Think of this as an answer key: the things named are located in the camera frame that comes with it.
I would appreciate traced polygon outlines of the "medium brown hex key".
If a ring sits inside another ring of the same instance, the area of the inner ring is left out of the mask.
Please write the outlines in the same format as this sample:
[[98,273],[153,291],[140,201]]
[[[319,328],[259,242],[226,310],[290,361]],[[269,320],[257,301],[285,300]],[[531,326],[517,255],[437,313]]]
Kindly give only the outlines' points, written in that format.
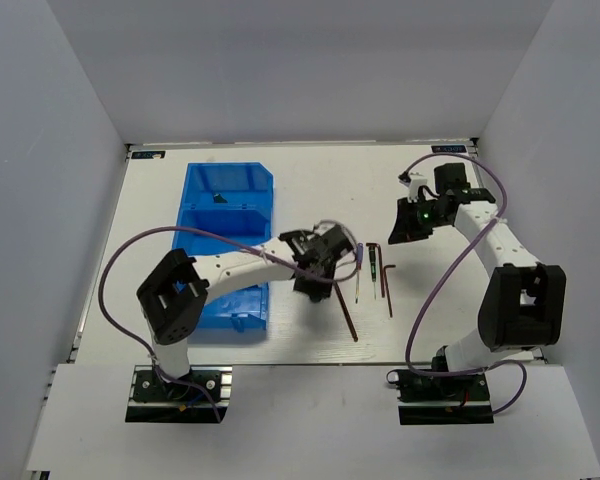
[[387,299],[385,297],[385,292],[384,292],[384,285],[383,285],[383,278],[382,278],[382,267],[384,266],[384,261],[383,261],[383,254],[382,254],[382,248],[381,245],[379,243],[376,242],[367,242],[366,246],[368,248],[369,244],[373,244],[376,247],[376,255],[377,255],[377,280],[380,281],[380,291],[381,291],[381,297],[384,298],[387,301],[387,307],[388,307],[388,312],[389,312],[389,317],[392,318],[393,317],[393,308],[392,308],[392,303],[391,303],[391,297],[389,295],[389,298]]

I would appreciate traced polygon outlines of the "green black precision screwdriver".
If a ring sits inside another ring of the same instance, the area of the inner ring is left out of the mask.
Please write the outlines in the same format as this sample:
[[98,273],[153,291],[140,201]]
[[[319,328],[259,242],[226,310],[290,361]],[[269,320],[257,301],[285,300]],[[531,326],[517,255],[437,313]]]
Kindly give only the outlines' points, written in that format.
[[369,253],[369,264],[370,264],[370,276],[373,285],[373,296],[374,300],[377,299],[377,255],[376,247],[373,244],[368,245]]

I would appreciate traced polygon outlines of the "purple handled precision screwdriver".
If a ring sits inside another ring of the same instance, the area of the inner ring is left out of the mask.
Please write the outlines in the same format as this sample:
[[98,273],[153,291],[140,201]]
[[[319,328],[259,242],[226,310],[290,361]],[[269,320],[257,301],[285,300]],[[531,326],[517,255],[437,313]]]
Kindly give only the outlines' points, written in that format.
[[355,303],[356,304],[359,302],[360,273],[361,273],[361,269],[362,269],[363,256],[364,256],[364,245],[363,245],[363,243],[359,242],[359,243],[357,243],[357,246],[356,246],[356,275],[355,275]]

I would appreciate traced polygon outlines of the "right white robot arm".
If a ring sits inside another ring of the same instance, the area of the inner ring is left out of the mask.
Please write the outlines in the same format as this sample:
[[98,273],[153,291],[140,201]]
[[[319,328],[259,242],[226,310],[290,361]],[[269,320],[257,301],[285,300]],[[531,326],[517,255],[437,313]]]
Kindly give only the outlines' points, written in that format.
[[455,398],[466,389],[467,375],[482,373],[514,353],[556,344],[566,273],[522,245],[503,217],[504,198],[472,186],[462,163],[436,167],[432,186],[412,169],[399,180],[408,194],[397,202],[389,244],[425,240],[435,229],[450,226],[469,243],[459,257],[475,253],[489,277],[476,328],[442,347],[432,360],[433,390]]

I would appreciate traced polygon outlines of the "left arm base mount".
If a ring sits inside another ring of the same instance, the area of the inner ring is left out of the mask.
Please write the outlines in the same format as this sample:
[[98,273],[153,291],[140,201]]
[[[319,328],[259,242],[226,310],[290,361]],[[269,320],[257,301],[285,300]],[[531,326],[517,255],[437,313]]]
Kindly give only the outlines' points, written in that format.
[[205,394],[191,386],[167,383],[150,366],[136,366],[126,407],[126,423],[155,424],[216,424],[228,410],[231,387],[231,366],[193,367],[187,382],[202,387]]

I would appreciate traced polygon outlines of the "large brown hex key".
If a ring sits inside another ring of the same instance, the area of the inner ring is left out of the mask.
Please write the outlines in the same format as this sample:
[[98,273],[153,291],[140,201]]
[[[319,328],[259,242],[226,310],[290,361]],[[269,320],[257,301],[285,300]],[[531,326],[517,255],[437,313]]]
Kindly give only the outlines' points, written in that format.
[[333,286],[332,286],[332,289],[335,292],[336,297],[338,299],[338,302],[339,302],[339,305],[341,307],[341,310],[342,310],[342,313],[343,313],[343,316],[344,316],[344,319],[345,319],[345,323],[347,325],[347,328],[349,330],[351,338],[352,338],[352,340],[354,342],[358,342],[359,341],[359,337],[358,337],[358,334],[357,334],[357,331],[356,331],[356,328],[355,328],[355,325],[354,325],[351,313],[350,313],[349,308],[348,308],[348,306],[346,304],[344,295],[343,295],[343,293],[341,291],[341,288],[340,288],[339,284],[338,283],[334,283]]

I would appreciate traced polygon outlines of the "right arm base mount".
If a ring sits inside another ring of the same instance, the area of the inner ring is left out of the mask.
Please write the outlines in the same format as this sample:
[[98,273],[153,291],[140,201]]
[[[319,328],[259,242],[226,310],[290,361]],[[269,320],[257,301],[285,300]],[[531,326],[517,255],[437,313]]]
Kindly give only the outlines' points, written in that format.
[[484,375],[430,377],[390,370],[389,386],[398,392],[402,426],[492,424],[494,415]]

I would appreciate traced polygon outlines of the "stubby green orange-capped screwdriver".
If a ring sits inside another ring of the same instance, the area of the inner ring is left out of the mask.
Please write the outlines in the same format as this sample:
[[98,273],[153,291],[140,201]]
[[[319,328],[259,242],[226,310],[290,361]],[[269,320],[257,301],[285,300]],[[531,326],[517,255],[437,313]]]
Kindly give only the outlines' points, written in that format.
[[215,193],[213,195],[213,200],[218,204],[225,204],[227,202],[227,200],[220,193]]

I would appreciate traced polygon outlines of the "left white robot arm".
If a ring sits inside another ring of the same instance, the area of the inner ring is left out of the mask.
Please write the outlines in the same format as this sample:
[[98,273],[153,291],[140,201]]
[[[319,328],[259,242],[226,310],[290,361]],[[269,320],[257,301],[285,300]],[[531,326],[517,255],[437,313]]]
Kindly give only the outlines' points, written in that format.
[[323,232],[285,232],[255,246],[228,243],[233,251],[197,257],[171,250],[137,290],[159,371],[156,384],[168,398],[190,390],[187,338],[206,305],[235,291],[289,280],[294,291],[319,302],[331,294],[338,262],[356,252],[356,241],[339,224]]

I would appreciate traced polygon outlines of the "small brown hex key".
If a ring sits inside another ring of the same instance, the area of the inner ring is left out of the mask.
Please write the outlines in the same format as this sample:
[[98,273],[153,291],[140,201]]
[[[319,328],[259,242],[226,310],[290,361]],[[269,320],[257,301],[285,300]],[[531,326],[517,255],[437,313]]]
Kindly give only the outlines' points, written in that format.
[[384,265],[382,267],[382,278],[383,278],[383,285],[384,285],[384,292],[385,292],[384,295],[387,299],[389,298],[389,295],[390,295],[390,288],[389,288],[387,273],[390,269],[395,269],[395,268],[396,268],[395,264],[388,264],[388,265]]

